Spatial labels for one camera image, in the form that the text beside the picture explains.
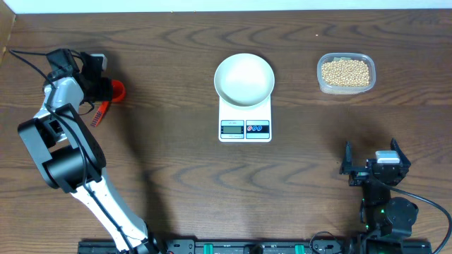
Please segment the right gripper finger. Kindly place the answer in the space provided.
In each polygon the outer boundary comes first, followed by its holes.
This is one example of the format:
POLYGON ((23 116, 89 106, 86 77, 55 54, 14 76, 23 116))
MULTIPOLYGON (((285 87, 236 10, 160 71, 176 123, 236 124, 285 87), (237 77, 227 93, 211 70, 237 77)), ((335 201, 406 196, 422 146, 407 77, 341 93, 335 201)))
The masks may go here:
POLYGON ((340 167, 341 173, 350 173, 352 171, 352 147, 349 141, 345 144, 345 155, 340 167))
POLYGON ((400 163, 403 166, 409 166, 410 165, 410 160, 405 156, 405 154, 402 152, 402 150, 400 149, 397 141, 395 138, 391 139, 391 143, 390 143, 391 149, 393 151, 396 151, 396 153, 398 154, 399 158, 400 158, 400 163))

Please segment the red plastic measuring scoop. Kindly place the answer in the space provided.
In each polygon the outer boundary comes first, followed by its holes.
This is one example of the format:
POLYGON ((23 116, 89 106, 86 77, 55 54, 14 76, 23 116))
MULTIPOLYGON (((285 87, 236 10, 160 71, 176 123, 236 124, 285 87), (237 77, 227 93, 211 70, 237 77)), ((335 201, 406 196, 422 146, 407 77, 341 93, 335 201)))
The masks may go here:
POLYGON ((103 102, 96 111, 95 116, 92 119, 91 126, 97 127, 102 118, 107 113, 111 103, 121 102, 126 96, 126 88, 121 81, 112 80, 112 100, 109 102, 103 102))

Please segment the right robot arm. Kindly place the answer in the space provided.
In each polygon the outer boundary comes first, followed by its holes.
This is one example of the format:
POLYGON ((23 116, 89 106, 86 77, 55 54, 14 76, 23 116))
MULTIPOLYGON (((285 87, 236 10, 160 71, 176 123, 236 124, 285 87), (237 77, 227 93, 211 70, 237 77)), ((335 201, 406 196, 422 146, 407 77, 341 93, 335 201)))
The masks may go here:
POLYGON ((364 166, 353 164, 352 145, 346 142, 340 173, 349 176, 350 186, 362 189, 359 216, 366 231, 349 240, 345 253, 403 252, 403 241, 412 235, 419 208, 406 198, 393 198, 391 189, 406 177, 410 166, 395 139, 389 150, 377 151, 364 166))

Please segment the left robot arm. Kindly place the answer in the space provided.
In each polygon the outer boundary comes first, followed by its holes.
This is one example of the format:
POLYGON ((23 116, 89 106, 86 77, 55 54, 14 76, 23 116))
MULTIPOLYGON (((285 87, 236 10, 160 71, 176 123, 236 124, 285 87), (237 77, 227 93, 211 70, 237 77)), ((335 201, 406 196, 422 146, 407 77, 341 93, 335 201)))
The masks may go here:
POLYGON ((107 174, 105 155, 80 118, 84 103, 100 102, 100 118, 126 94, 118 80, 103 76, 107 57, 72 49, 46 53, 44 101, 18 134, 48 186, 82 202, 113 238, 118 253, 166 253, 167 245, 124 202, 107 174))

